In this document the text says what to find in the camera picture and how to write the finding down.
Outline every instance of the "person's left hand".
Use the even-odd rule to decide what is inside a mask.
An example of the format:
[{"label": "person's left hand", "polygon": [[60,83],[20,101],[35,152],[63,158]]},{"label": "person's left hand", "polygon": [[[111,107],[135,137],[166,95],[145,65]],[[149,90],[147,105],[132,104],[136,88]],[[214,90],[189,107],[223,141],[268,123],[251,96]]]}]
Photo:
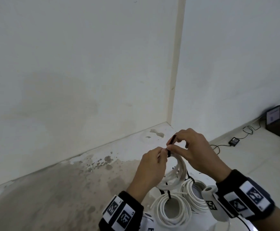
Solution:
[{"label": "person's left hand", "polygon": [[141,203],[145,195],[157,186],[165,175],[167,150],[157,147],[142,156],[137,172],[130,186],[128,194]]}]

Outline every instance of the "power adapter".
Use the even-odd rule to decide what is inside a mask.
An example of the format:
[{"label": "power adapter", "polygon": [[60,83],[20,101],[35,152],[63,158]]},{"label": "power adapter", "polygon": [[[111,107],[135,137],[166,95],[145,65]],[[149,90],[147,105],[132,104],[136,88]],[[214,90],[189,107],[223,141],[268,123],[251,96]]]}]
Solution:
[{"label": "power adapter", "polygon": [[233,137],[233,138],[230,140],[229,145],[235,147],[236,144],[238,144],[238,142],[239,142],[239,139]]}]

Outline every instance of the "white cable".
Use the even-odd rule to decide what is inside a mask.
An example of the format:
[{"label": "white cable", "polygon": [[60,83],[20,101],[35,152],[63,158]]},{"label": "white cable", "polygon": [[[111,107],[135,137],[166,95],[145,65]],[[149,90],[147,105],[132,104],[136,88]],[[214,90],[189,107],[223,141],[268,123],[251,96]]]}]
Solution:
[{"label": "white cable", "polygon": [[182,192],[171,193],[171,199],[177,200],[179,204],[179,212],[176,217],[168,218],[165,214],[165,203],[169,200],[168,194],[165,193],[158,197],[152,204],[152,207],[156,204],[156,221],[163,227],[173,229],[177,227],[186,227],[191,219],[191,208],[188,201],[182,196]]},{"label": "white cable", "polygon": [[200,192],[206,187],[204,182],[195,180],[194,183],[192,179],[189,178],[182,184],[181,192],[185,193],[183,196],[189,202],[193,213],[203,214],[208,210],[207,204],[204,199],[200,199],[194,194],[192,190],[193,185],[198,188]]},{"label": "white cable", "polygon": [[176,153],[171,153],[171,156],[177,160],[177,165],[170,172],[166,173],[161,182],[156,186],[159,190],[173,190],[180,186],[186,178],[187,169],[183,158]]}]

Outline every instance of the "hand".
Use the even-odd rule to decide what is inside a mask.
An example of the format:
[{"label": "hand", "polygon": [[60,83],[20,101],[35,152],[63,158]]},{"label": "hand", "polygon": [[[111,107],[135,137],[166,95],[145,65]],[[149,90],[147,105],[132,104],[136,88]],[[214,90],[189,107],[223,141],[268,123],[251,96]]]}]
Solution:
[{"label": "hand", "polygon": [[[186,141],[187,149],[174,145],[182,140]],[[170,144],[170,141],[171,139],[167,142],[168,150],[181,155],[194,169],[210,176],[216,182],[223,181],[230,174],[231,169],[217,156],[205,137],[193,129],[180,130],[176,133],[173,144]]]},{"label": "hand", "polygon": [[145,195],[157,186],[165,175],[167,150],[157,147],[142,156],[135,177],[126,190],[141,203]]}]

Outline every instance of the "floor stain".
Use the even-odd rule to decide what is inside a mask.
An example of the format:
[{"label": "floor stain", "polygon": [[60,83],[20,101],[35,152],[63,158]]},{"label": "floor stain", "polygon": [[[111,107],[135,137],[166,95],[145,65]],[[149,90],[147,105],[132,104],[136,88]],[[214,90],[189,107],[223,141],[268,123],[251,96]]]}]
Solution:
[{"label": "floor stain", "polygon": [[[96,231],[103,208],[127,189],[140,162],[104,160],[59,163],[15,180],[0,195],[0,231]],[[145,210],[153,201],[145,197]]]},{"label": "floor stain", "polygon": [[164,133],[158,132],[158,131],[156,131],[155,129],[151,129],[150,132],[151,132],[151,133],[155,133],[157,136],[162,137],[162,138],[165,136]]}]

